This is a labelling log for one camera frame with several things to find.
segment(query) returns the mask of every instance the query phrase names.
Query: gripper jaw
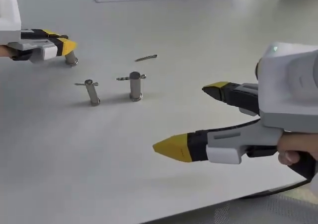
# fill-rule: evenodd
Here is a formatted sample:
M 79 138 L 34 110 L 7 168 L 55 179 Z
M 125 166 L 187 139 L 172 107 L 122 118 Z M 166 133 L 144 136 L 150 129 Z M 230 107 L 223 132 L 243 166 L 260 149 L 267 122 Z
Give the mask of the gripper jaw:
M 218 101 L 238 107 L 243 114 L 259 115 L 258 84 L 221 81 L 207 85 L 202 90 Z

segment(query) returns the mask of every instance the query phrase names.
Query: black cable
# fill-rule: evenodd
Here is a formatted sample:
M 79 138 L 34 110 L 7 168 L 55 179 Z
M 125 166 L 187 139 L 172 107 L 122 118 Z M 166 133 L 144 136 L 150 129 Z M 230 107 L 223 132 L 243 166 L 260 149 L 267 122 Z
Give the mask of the black cable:
M 239 198 L 239 199 L 254 199 L 254 198 L 268 197 L 268 196 L 271 196 L 271 195 L 275 195 L 275 194 L 287 192 L 287 191 L 293 190 L 293 189 L 295 189 L 295 188 L 302 187 L 302 186 L 304 186 L 304 185 L 306 185 L 306 184 L 309 184 L 309 183 L 310 183 L 309 180 L 305 180 L 305 181 L 302 181 L 302 182 L 293 184 L 293 185 L 288 186 L 288 187 L 276 189 L 276 190 L 274 190 L 274 191 L 264 191 L 264 192 L 252 194 L 252 195 L 249 195 L 249 196 L 245 196 L 245 197 L 242 197 L 242 198 Z

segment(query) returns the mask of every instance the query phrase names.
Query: metal pin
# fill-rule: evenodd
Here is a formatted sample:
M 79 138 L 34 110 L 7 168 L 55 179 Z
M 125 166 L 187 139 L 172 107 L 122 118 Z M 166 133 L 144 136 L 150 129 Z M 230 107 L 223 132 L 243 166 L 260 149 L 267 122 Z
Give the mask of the metal pin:
M 146 75 L 145 74 L 142 74 L 140 75 L 140 79 L 145 79 L 146 78 Z M 116 78 L 117 81 L 126 81 L 126 80 L 130 80 L 130 77 L 127 76 L 127 77 L 119 77 L 119 78 Z
M 65 55 L 65 60 L 68 65 L 71 67 L 76 66 L 79 63 L 79 60 L 74 54 L 74 51 L 71 51 L 69 54 Z
M 93 82 L 91 79 L 86 80 L 84 83 L 75 83 L 76 86 L 86 86 L 90 103 L 92 106 L 98 106 L 100 99 L 97 96 L 95 87 L 99 85 L 97 82 Z
M 146 75 L 140 75 L 139 72 L 132 72 L 129 74 L 129 77 L 119 77 L 116 80 L 118 81 L 130 81 L 130 94 L 129 97 L 132 101 L 140 101 L 143 98 L 141 93 L 141 79 L 145 79 Z
M 141 61 L 147 60 L 147 59 L 155 59 L 155 58 L 157 58 L 157 57 L 158 57 L 158 55 L 155 54 L 155 55 L 151 55 L 151 56 L 147 56 L 147 57 L 143 57 L 143 58 L 136 59 L 135 62 L 141 62 Z

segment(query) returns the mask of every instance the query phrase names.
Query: black rubber grip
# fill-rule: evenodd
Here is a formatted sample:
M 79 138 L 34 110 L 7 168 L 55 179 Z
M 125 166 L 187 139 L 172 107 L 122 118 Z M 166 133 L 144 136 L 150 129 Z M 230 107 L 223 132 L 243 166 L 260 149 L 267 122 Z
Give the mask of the black rubber grip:
M 293 171 L 311 181 L 316 174 L 316 160 L 308 152 L 298 152 L 300 160 L 289 166 Z

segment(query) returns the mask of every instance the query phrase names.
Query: white plastic casing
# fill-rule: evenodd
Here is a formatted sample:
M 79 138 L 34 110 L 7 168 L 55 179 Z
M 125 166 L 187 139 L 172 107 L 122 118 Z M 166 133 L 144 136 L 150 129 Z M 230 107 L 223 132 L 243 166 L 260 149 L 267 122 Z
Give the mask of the white plastic casing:
M 318 46 L 272 44 L 258 68 L 263 125 L 318 133 Z
M 21 18 L 17 0 L 0 0 L 0 44 L 20 41 Z

